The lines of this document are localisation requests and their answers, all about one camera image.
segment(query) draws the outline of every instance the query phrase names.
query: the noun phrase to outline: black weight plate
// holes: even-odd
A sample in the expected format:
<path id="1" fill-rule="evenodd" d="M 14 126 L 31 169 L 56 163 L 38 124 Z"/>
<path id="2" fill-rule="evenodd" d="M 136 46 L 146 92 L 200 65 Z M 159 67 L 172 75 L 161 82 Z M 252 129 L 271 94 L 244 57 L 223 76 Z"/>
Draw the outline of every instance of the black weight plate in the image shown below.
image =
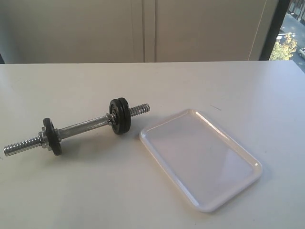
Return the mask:
<path id="1" fill-rule="evenodd" d="M 49 145 L 53 150 L 53 153 L 58 156 L 61 155 L 61 145 L 59 143 L 58 137 L 55 132 L 55 128 L 50 118 L 45 118 L 43 121 L 43 125 L 46 128 L 46 136 L 49 141 Z"/>
<path id="2" fill-rule="evenodd" d="M 115 113 L 116 122 L 112 124 L 112 129 L 117 135 L 124 134 L 125 129 L 125 117 L 123 111 L 123 105 L 117 99 L 111 100 L 109 104 L 109 113 Z"/>
<path id="3" fill-rule="evenodd" d="M 130 116 L 129 106 L 128 106 L 128 102 L 126 101 L 125 98 L 118 98 L 118 100 L 121 102 L 121 104 L 123 106 L 123 111 L 124 111 L 124 116 L 125 116 L 124 133 L 126 133 L 130 130 L 130 125 L 131 125 L 131 121 L 130 121 L 131 116 Z"/>

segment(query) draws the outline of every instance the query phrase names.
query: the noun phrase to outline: street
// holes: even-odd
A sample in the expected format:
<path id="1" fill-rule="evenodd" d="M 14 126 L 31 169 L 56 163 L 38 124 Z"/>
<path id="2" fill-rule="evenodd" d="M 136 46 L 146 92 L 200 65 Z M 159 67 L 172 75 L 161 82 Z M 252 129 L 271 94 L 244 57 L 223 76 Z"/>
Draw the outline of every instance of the street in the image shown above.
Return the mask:
<path id="1" fill-rule="evenodd" d="M 299 56 L 298 50 L 305 47 L 305 26 L 298 22 L 293 16 L 287 14 L 282 26 L 284 32 L 294 32 L 297 40 L 297 48 L 292 60 L 305 72 L 305 60 Z"/>

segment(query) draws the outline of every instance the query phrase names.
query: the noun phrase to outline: white tray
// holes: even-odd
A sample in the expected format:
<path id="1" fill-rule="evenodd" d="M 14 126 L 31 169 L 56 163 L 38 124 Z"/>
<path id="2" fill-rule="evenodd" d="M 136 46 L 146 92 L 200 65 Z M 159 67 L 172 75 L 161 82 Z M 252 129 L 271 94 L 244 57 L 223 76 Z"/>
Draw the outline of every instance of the white tray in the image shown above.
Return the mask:
<path id="1" fill-rule="evenodd" d="M 202 212 L 211 212 L 255 182 L 261 164 L 196 110 L 144 128 L 140 139 Z"/>

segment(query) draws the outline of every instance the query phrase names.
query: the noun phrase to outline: table surface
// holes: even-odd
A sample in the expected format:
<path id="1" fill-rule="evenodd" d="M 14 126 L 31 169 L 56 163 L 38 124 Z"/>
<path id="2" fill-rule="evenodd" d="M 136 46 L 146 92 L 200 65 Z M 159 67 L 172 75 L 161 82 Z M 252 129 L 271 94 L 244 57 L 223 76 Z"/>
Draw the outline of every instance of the table surface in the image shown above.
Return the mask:
<path id="1" fill-rule="evenodd" d="M 0 159 L 0 224 L 11 229 L 304 228 L 305 75 L 293 62 L 0 65 L 0 146 L 108 111 L 125 97 L 151 111 L 122 136 L 109 126 Z M 263 165 L 217 211 L 191 207 L 139 140 L 186 108 L 205 112 Z"/>

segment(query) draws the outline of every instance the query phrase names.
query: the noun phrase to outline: autumn tree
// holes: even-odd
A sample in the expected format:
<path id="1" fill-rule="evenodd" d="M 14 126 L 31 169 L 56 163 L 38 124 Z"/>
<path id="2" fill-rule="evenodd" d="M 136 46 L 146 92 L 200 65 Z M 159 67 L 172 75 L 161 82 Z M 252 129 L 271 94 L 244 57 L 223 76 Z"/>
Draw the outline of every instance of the autumn tree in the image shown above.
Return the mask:
<path id="1" fill-rule="evenodd" d="M 296 51 L 296 40 L 292 37 L 292 33 L 285 35 L 284 43 L 276 41 L 270 56 L 271 61 L 288 61 Z"/>

